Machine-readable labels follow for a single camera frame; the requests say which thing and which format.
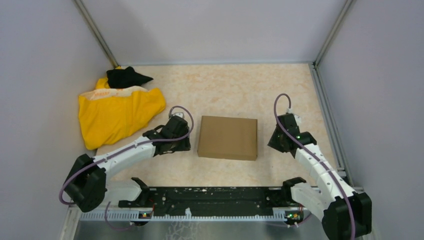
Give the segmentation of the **brown cardboard box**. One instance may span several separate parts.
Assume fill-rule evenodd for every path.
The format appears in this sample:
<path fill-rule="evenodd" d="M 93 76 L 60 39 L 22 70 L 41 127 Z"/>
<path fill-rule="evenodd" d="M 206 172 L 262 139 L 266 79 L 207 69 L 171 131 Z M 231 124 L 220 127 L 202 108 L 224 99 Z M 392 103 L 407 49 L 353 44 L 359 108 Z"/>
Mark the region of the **brown cardboard box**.
<path fill-rule="evenodd" d="M 255 161 L 258 157 L 258 120 L 203 115 L 197 154 L 202 158 Z"/>

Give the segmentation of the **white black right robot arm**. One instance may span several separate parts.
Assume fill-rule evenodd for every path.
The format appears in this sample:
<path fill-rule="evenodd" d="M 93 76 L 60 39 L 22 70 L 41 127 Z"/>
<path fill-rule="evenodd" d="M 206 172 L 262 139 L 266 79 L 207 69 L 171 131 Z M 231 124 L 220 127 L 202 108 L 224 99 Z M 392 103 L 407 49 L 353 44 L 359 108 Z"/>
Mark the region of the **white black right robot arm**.
<path fill-rule="evenodd" d="M 371 233 L 371 198 L 345 182 L 324 157 L 315 138 L 300 131 L 293 113 L 277 116 L 268 146 L 290 153 L 317 184 L 314 189 L 302 177 L 285 180 L 281 193 L 284 204 L 306 207 L 321 221 L 330 240 L 352 240 Z"/>

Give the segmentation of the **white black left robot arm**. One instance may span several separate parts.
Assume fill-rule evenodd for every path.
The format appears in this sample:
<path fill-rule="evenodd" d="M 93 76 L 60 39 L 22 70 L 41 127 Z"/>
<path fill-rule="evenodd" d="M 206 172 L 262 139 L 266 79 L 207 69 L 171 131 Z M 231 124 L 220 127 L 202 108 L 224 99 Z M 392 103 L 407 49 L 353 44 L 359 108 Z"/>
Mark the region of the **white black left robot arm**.
<path fill-rule="evenodd" d="M 116 150 L 94 157 L 80 155 L 60 189 L 59 201 L 74 204 L 84 213 L 107 203 L 121 208 L 146 206 L 150 200 L 149 187 L 139 178 L 121 181 L 112 178 L 141 161 L 190 150 L 189 136 L 193 128 L 193 123 L 174 114 L 165 125 L 145 132 Z"/>

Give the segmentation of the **yellow cloth garment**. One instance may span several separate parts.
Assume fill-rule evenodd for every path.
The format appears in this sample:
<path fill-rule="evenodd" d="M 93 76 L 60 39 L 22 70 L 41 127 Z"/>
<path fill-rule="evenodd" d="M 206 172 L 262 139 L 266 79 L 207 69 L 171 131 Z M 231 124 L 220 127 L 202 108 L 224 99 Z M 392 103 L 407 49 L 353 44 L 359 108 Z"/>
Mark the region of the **yellow cloth garment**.
<path fill-rule="evenodd" d="M 143 86 L 110 88 L 106 73 L 94 90 L 77 97 L 78 120 L 86 149 L 113 145 L 133 135 L 166 108 L 166 99 L 159 88 Z"/>

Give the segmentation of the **black cloth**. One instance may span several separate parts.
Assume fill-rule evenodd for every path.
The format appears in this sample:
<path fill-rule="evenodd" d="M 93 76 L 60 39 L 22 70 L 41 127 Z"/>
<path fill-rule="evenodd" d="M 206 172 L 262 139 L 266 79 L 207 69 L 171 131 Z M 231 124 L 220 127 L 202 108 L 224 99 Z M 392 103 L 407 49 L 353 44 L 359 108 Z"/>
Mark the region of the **black cloth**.
<path fill-rule="evenodd" d="M 111 69 L 106 71 L 107 83 L 112 89 L 126 89 L 142 85 L 153 80 L 152 77 L 140 74 L 131 66 L 125 69 Z"/>

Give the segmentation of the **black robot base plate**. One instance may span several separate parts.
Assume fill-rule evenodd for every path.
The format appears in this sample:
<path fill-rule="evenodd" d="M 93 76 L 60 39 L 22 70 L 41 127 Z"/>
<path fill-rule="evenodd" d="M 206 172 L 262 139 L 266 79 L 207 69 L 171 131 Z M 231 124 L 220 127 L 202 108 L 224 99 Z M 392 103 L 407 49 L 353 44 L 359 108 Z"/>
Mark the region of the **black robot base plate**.
<path fill-rule="evenodd" d="M 120 208 L 147 208 L 155 217 L 282 217 L 301 220 L 305 208 L 289 200 L 281 187 L 151 187 Z"/>

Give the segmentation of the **aluminium frame rail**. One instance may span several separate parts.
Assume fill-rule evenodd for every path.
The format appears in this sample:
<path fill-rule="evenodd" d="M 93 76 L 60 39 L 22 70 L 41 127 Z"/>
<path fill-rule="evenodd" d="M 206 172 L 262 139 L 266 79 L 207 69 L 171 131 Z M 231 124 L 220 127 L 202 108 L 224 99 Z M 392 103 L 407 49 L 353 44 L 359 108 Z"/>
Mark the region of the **aluminium frame rail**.
<path fill-rule="evenodd" d="M 198 205 L 202 210 L 217 204 L 261 205 L 267 208 L 294 206 L 288 190 L 281 187 L 148 187 L 132 182 L 129 186 L 99 186 L 65 192 L 84 213 L 102 203 L 114 202 L 120 208 L 170 208 L 176 204 Z"/>

